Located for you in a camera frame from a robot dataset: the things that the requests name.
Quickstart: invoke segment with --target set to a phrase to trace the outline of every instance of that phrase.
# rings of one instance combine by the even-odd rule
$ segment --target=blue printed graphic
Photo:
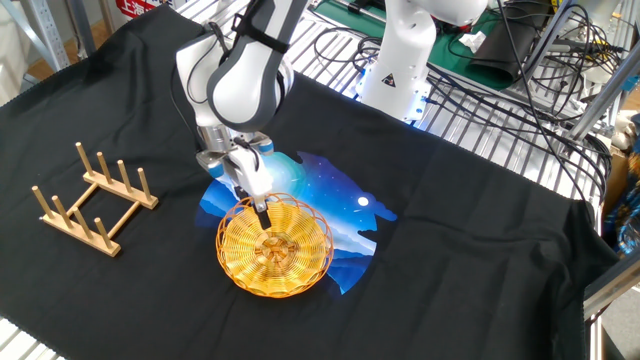
[[[263,157],[273,176],[273,192],[290,194],[318,210],[327,220],[335,248],[327,273],[344,294],[360,280],[376,250],[376,244],[358,231],[377,231],[376,215],[389,221],[395,221],[397,216],[328,160],[304,152],[298,155],[302,164],[283,153]],[[237,202],[233,184],[226,175],[214,180],[200,201],[196,225],[217,228]]]

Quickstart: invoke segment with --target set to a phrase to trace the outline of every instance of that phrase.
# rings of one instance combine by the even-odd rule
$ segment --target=yellow basket
[[[331,229],[319,212],[288,194],[271,194],[263,230],[251,199],[238,202],[220,222],[218,261],[239,287],[284,298],[318,282],[333,259]]]

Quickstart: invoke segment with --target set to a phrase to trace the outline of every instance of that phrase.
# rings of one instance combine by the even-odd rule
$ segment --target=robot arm
[[[245,15],[238,16],[231,50],[231,44],[221,43],[226,40],[214,25],[176,54],[180,80],[206,145],[196,159],[213,177],[229,175],[240,196],[246,192],[253,198],[265,229],[270,226],[265,197],[272,178],[258,153],[272,153],[273,144],[258,131],[291,87],[293,71],[282,60],[305,4],[254,0]]]
[[[487,0],[387,0],[387,26],[376,64],[367,70],[362,102],[401,120],[421,113],[428,95],[426,63],[435,26],[431,14],[456,25],[477,18]],[[257,152],[273,151],[258,131],[274,116],[291,86],[283,62],[305,0],[252,0],[235,44],[219,29],[185,45],[176,55],[178,73],[206,150],[198,162],[213,177],[228,174],[254,199],[263,228],[269,227],[265,197],[272,179]]]
[[[399,120],[420,120],[430,88],[427,61],[436,40],[431,16],[461,26],[486,6],[487,0],[387,0],[380,53],[356,88],[362,103]]]

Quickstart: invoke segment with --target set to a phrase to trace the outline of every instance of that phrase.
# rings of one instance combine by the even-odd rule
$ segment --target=green mat
[[[367,10],[376,15],[385,16],[384,11],[377,8],[368,8]],[[352,29],[362,31],[369,36],[382,37],[384,34],[384,24],[364,15],[350,13],[344,6],[334,2],[325,1],[318,6],[316,11]],[[500,21],[499,16],[485,12],[480,17],[478,25],[474,26],[473,33],[482,31],[485,35],[489,35],[498,21]],[[429,62],[495,90],[502,90],[511,85],[510,81],[505,81],[495,76],[495,74],[485,68],[469,66],[470,59],[452,54],[451,51],[449,51],[448,45],[452,40],[458,38],[458,36],[459,35],[452,34],[439,35],[431,51]],[[457,40],[451,44],[451,50],[456,54],[473,56],[471,50]]]

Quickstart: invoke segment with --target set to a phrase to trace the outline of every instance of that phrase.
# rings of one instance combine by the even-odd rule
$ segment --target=black tablecloth
[[[235,286],[194,226],[211,179],[169,98],[200,32],[161,7],[0,108],[3,316],[71,359],[582,359],[583,289],[616,261],[586,205],[301,75],[276,150],[326,158],[398,219],[362,233],[377,248],[344,295],[328,276],[282,300]],[[144,167],[160,198],[114,259],[38,221],[32,185],[66,206],[87,187],[76,141],[112,173]],[[82,210],[109,228],[129,205],[100,191]]]

